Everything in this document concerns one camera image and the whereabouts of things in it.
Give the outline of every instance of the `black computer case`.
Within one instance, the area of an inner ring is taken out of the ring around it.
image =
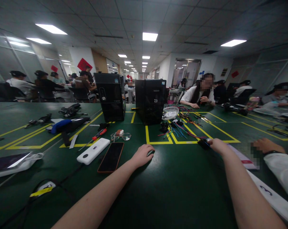
[[[94,78],[105,121],[124,121],[126,111],[124,76],[94,73]]]
[[[164,108],[166,80],[136,80],[137,113],[144,125],[160,124]]]

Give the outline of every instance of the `small white box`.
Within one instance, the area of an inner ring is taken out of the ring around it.
[[[100,138],[96,143],[79,155],[77,161],[89,165],[109,144],[110,140]]]

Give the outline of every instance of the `hand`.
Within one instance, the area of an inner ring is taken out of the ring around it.
[[[223,155],[224,153],[231,151],[229,146],[227,146],[226,143],[224,143],[222,140],[218,138],[214,138],[208,141],[208,143],[210,144],[211,148],[220,155]]]
[[[149,162],[154,154],[150,154],[147,156],[149,151],[155,151],[155,149],[151,145],[142,145],[138,148],[136,153],[133,155],[133,157],[130,159],[130,162],[136,167],[139,168],[143,165],[145,165],[147,162]]]
[[[200,102],[208,102],[208,103],[210,103],[211,101],[210,101],[210,99],[208,97],[203,96],[203,97],[200,98]]]
[[[197,105],[197,103],[191,103],[190,106],[194,109],[199,109],[200,107]]]
[[[252,145],[256,147],[258,150],[262,151],[263,154],[273,150],[278,151],[280,153],[286,153],[282,146],[277,145],[276,143],[270,141],[267,138],[258,139],[257,141],[253,142]]]

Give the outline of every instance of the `white plastic basket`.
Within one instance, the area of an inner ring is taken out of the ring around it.
[[[179,114],[178,107],[166,107],[163,109],[162,120],[170,120],[175,118]]]

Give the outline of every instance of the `air vent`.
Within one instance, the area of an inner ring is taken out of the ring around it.
[[[213,54],[213,53],[216,53],[218,51],[214,51],[214,50],[208,50],[206,52],[204,52],[203,54]]]
[[[185,44],[192,44],[192,45],[208,45],[206,43],[198,43],[198,42],[184,42]]]
[[[105,35],[95,35],[96,37],[108,37],[108,38],[121,38],[124,39],[123,37],[117,37],[117,36],[105,36]]]

